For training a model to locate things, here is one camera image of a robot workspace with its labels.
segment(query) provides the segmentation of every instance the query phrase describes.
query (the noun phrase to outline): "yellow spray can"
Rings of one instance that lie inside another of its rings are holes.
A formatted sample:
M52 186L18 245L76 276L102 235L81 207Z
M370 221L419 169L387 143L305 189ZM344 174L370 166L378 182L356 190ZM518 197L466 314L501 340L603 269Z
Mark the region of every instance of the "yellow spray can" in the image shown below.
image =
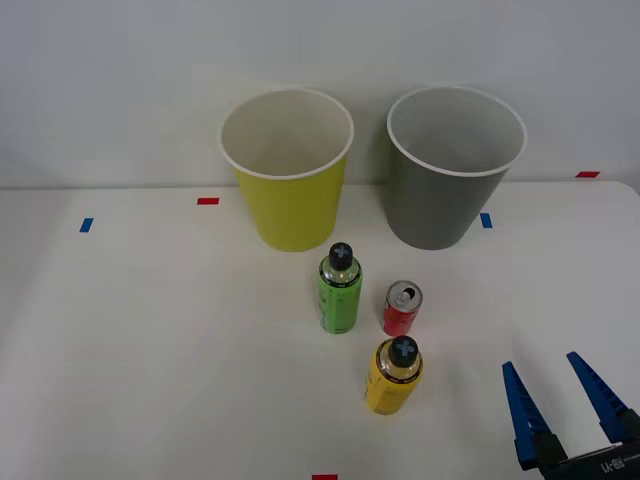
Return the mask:
M400 410L422 378L423 361L416 341L406 335L383 342L374 352L365 398L381 415Z

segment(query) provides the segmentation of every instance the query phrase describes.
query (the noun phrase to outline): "red soda can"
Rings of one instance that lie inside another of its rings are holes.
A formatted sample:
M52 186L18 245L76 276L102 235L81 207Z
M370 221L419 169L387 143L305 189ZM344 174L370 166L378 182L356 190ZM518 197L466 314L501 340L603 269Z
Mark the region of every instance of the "red soda can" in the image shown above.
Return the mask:
M389 287L384 304L383 330L387 335L406 335L422 305L422 292L407 280L400 280Z

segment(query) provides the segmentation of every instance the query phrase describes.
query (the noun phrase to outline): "yellow paper cup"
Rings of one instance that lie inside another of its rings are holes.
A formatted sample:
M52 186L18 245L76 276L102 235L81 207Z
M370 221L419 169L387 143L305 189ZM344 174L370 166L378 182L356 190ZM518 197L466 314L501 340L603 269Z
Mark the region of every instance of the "yellow paper cup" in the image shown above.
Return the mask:
M347 109L306 89L240 104L218 134L260 236L286 252L309 250L331 235L352 142Z

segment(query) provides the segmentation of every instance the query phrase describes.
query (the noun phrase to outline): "green spray can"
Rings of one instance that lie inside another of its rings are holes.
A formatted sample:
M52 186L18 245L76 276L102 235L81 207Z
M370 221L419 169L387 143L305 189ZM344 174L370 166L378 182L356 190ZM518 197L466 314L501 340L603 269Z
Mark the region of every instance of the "green spray can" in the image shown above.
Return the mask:
M318 278L318 308L322 327L329 333L353 328L358 316L362 268L351 247L335 243L322 262Z

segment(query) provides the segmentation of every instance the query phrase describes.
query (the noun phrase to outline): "cup rim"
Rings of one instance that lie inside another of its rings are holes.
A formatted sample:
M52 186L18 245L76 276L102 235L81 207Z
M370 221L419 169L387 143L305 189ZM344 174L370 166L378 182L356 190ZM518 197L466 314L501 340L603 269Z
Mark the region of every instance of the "cup rim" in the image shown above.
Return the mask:
M227 153L226 149L224 148L224 145L222 144L222 131L224 130L224 126L227 123L227 120L229 119L229 117L231 117L231 115L233 115L239 108L245 106L247 103L252 102L260 97L265 97L267 95L272 95L274 93L279 93L279 92L304 92L311 95L317 95L319 97L324 98L325 100L331 101L342 111L342 113L344 113L345 117L347 118L347 122L349 124L349 138L347 139L347 143L345 147L342 149L342 151L340 151L340 153L333 160L324 164L321 167L318 167L314 170L310 170L304 173L298 173L295 175L267 175L265 173L254 172L253 170L250 170L240 165L238 162L232 159L231 156ZM218 148L222 152L222 155L224 156L224 158L227 160L227 162L231 164L231 166L240 170L241 172L246 173L247 175L251 175L252 177L264 178L267 180L299 180L301 178L311 177L318 173L324 172L325 170L328 170L329 168L337 164L340 160L342 160L347 154L347 152L349 151L349 149L351 148L351 145L353 144L353 136L354 136L353 118L351 118L351 114L349 113L349 110L347 110L346 107L342 105L342 103L340 103L338 100L336 100L332 96L327 95L326 93L320 92L318 90L296 87L296 88L276 88L273 90L269 90L267 92L263 92L259 95L255 95L251 98L247 98L245 100L239 101L225 114L222 120L222 124L220 125L220 128L218 128L217 138L218 138Z
M398 107L398 105L400 105L404 100L406 100L407 98L409 98L409 97L411 97L411 96L413 96L413 95L415 95L417 93L425 92L427 90L464 90L464 91L467 91L467 92L473 92L475 94L481 95L483 97L486 97L486 98L488 98L490 100L493 100L494 102L500 104L501 106L506 108L515 117L517 122L520 124L520 128L522 130L522 147L520 148L520 151L517 153L517 155L515 155L513 157L512 160L510 160L509 162L505 163L504 165L501 165L500 167L494 168L492 170L485 170L483 172L457 172L455 170L447 170L446 168L436 167L435 165L431 165L431 164L425 162L424 160L419 160L418 158L413 156L411 153L409 153L409 151L407 151L407 149L404 148L400 144L400 142L398 142L398 140L396 139L396 136L393 133L393 129L391 128L391 117L393 116L393 113L395 112L395 110ZM391 138L391 141L393 142L395 147L398 150L400 150L400 152L402 152L402 154L405 157L407 157L409 160L411 160L414 163L420 165L421 167L427 168L429 170L433 170L434 172L442 173L444 175L453 176L453 177L488 177L490 175L495 175L497 173L504 172L509 167L511 167L513 162L515 162L516 160L518 160L520 158L520 156L522 155L522 152L524 152L525 148L527 148L527 127L525 126L524 122L522 121L522 118L520 118L520 115L518 115L518 112L516 112L508 103L504 102L503 100L500 100L498 97L496 97L494 95L491 95L491 94L489 94L487 92L483 92L482 90L478 90L476 88L465 87L465 86L462 86L462 85L427 86L427 87L420 87L420 88L417 88L415 90L412 90L410 92L405 93L398 100L395 101L395 103L391 107L391 110L389 110L389 113L387 115L387 133L389 134L389 137Z

